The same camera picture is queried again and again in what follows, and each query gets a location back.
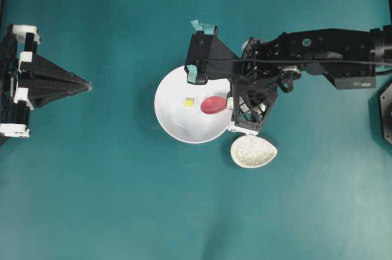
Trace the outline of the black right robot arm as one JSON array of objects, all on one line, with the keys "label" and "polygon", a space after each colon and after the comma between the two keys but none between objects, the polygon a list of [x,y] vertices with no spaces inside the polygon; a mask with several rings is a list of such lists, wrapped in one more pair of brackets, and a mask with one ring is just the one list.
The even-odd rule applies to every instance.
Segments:
[{"label": "black right robot arm", "polygon": [[391,73],[391,26],[284,32],[270,42],[251,37],[242,49],[230,63],[229,128],[252,135],[263,129],[278,92],[291,93],[302,72],[338,90],[372,88],[376,77]]}]

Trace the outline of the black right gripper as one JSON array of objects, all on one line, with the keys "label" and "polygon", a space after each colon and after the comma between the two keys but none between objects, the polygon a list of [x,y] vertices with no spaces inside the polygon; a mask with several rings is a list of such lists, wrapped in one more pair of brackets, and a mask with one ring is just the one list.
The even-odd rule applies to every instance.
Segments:
[{"label": "black right gripper", "polygon": [[300,79],[298,66],[281,66],[284,59],[278,40],[249,39],[236,63],[239,76],[230,79],[227,108],[232,110],[228,131],[256,136],[264,127],[278,97],[278,90],[289,93]]}]

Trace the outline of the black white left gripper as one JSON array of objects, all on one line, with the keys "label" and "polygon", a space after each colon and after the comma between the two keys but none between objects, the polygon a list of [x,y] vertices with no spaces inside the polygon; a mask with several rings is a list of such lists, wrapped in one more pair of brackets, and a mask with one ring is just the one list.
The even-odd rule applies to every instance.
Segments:
[{"label": "black white left gripper", "polygon": [[[39,44],[34,25],[9,25],[1,40],[1,137],[29,137],[32,110],[92,90],[85,79],[36,54]],[[84,86],[71,90],[29,89],[20,84],[28,72]]]}]

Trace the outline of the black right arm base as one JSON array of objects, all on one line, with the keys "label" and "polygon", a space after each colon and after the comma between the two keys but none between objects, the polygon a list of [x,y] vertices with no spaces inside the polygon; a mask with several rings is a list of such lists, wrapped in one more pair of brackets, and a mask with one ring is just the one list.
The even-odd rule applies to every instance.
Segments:
[{"label": "black right arm base", "polygon": [[391,80],[370,98],[368,107],[373,140],[380,147],[391,151]]}]

